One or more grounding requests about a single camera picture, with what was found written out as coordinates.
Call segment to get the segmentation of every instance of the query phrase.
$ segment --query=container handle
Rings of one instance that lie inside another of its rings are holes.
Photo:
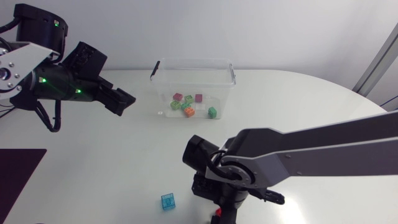
[[[150,81],[152,81],[152,77],[156,74],[156,71],[157,71],[157,69],[159,68],[159,64],[160,64],[160,61],[157,61],[157,62],[156,62],[156,65],[155,65],[155,67],[154,67],[154,70],[152,71],[152,74],[151,74],[150,77],[149,77],[149,80],[150,80]]]
[[[234,73],[234,67],[232,66],[232,63],[229,64],[229,70],[231,71],[232,81],[234,82],[234,85],[236,85],[236,75]]]

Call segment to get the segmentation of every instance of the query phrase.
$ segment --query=transparent plastic box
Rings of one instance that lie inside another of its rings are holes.
[[[195,114],[191,118],[220,119],[228,95],[236,84],[232,63],[217,58],[163,58],[151,80],[163,104],[164,114],[169,118],[187,117],[181,107],[175,110],[170,105],[174,95],[179,93],[183,95],[181,105],[186,96],[193,97],[190,106]],[[201,95],[201,102],[196,102],[196,95]],[[214,117],[209,115],[211,107],[216,111]]]

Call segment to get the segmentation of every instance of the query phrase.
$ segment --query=blue cube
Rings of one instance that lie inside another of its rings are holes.
[[[165,211],[175,208],[173,193],[162,196],[162,207]]]

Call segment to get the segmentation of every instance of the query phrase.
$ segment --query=pink cube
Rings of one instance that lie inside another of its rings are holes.
[[[195,102],[197,102],[197,103],[201,103],[201,101],[202,101],[202,95],[201,94],[196,94],[195,95]]]
[[[179,94],[179,93],[174,94],[173,99],[177,100],[177,101],[181,101],[182,100],[182,94]]]

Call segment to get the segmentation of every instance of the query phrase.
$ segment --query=orange cube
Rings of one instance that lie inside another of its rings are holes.
[[[185,112],[185,115],[186,115],[187,117],[192,117],[192,116],[195,114],[195,110],[192,109],[191,107],[186,108],[186,109],[184,110],[184,112]]]

